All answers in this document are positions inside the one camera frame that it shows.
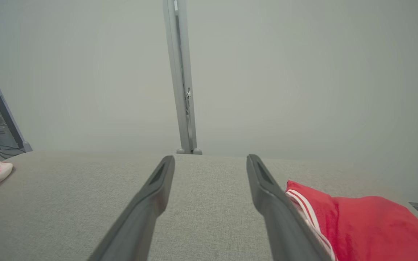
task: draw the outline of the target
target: gray sofa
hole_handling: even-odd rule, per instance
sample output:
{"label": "gray sofa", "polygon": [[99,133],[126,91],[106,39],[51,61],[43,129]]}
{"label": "gray sofa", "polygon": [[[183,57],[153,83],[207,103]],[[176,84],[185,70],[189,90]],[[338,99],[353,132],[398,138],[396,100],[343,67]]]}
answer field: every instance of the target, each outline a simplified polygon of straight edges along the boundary
{"label": "gray sofa", "polygon": [[[9,159],[13,173],[0,183],[0,260],[86,260],[163,156],[29,152]],[[148,260],[271,260],[246,159],[174,157]],[[281,185],[291,179],[336,196],[380,195],[418,217],[397,193],[350,167],[262,160]]]}

